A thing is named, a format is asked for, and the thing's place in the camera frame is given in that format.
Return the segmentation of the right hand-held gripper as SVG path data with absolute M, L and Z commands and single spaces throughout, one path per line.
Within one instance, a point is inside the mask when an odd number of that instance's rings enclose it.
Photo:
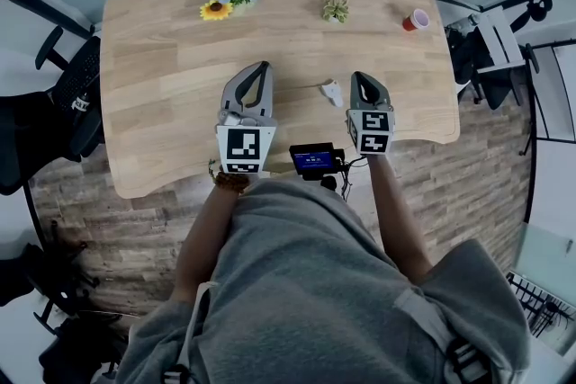
M 374 77 L 355 71 L 350 80 L 347 131 L 361 156 L 385 155 L 392 144 L 395 113 L 386 87 Z

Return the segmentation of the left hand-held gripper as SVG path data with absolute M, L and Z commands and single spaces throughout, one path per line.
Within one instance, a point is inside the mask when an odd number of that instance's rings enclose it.
M 270 118 L 273 98 L 274 73 L 268 61 L 245 67 L 224 86 L 220 103 L 223 110 L 216 126 L 224 173 L 260 174 L 264 171 L 277 129 L 277 121 Z

